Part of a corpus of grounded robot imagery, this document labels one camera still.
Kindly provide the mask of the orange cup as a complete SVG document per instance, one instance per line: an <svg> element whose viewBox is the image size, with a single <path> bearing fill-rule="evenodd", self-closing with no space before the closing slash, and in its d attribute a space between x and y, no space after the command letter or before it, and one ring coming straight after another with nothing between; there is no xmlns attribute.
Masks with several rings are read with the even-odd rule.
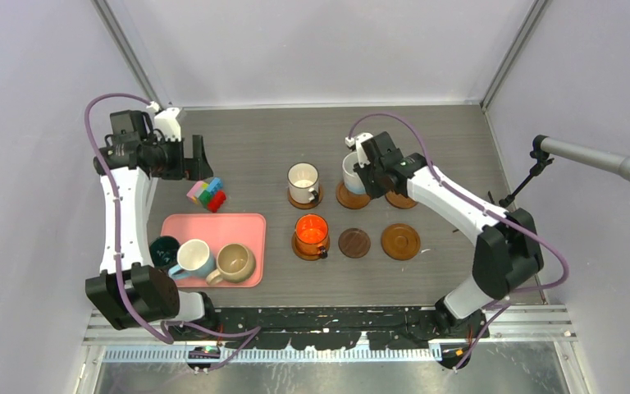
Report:
<svg viewBox="0 0 630 394"><path fill-rule="evenodd" d="M329 238L329 227L326 220L316 214L303 215L294 226L294 237L306 243L320 243Z"/></svg>

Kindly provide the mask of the pink plastic tray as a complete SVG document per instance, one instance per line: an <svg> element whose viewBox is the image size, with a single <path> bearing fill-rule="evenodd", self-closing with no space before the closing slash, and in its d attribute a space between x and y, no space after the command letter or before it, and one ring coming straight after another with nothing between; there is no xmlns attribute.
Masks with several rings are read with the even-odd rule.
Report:
<svg viewBox="0 0 630 394"><path fill-rule="evenodd" d="M253 274L240 283L219 282L216 288L250 288L263 279L267 221L259 213L178 213L168 216L161 227L162 236L172 236L181 244L191 239L208 243L218 255L221 247L240 243L249 248L256 259Z"/></svg>

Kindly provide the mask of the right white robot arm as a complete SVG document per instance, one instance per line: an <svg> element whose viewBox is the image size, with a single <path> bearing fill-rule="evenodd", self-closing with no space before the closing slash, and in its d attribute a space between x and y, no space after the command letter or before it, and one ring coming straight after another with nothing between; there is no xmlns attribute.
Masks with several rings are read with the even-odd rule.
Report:
<svg viewBox="0 0 630 394"><path fill-rule="evenodd" d="M440 333L458 336L468 317L537 275L544 267L536 227L523 209L509 212L457 185L420 153L404 155L390 135L361 133L346 137L356 154L354 172L366 194L379 198L389 191L439 214L474 247L469 277L439 299L431 316Z"/></svg>

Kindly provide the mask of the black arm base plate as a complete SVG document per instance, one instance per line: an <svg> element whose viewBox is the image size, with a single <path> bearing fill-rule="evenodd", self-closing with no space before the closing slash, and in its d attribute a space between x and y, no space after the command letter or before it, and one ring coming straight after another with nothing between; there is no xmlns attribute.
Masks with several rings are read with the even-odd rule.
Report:
<svg viewBox="0 0 630 394"><path fill-rule="evenodd" d="M480 311L452 323L434 309L421 306L229 307L209 309L207 316L193 321L219 332L218 337L177 323L170 332L180 341L216 338L230 349L236 349L240 339L229 338L229 334L258 328L249 349L284 350L290 346L305 350L312 346L315 350L349 350L365 338L372 350L407 350L421 349L436 339L466 343L479 335L485 322Z"/></svg>

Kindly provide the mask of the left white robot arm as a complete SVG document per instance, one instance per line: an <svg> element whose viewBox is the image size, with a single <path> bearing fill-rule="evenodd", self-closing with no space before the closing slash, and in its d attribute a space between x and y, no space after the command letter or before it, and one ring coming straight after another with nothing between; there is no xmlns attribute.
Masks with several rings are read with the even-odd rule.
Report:
<svg viewBox="0 0 630 394"><path fill-rule="evenodd" d="M94 158L105 200L105 246L99 273L85 282L91 303L117 330L142 322L187 321L200 340L212 338L219 319L202 292L180 291L153 262L148 216L158 180L203 181L213 175L203 137L193 135L193 155L185 156L179 108L155 115L140 110L114 112L112 133Z"/></svg>

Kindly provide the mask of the dark walnut coaster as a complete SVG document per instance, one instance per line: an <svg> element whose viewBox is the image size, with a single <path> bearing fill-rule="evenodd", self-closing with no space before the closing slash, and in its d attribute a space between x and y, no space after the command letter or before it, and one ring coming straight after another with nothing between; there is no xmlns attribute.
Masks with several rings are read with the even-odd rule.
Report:
<svg viewBox="0 0 630 394"><path fill-rule="evenodd" d="M365 256L372 245L369 235L360 228L348 228L338 238L340 252L351 259Z"/></svg>

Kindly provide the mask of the grey cup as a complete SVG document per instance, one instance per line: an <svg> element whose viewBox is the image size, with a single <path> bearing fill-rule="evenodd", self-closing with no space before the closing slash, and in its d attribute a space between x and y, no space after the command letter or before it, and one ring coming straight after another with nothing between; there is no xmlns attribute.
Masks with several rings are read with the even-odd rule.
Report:
<svg viewBox="0 0 630 394"><path fill-rule="evenodd" d="M289 189L318 188L319 172L311 163L295 163L287 172Z"/></svg>

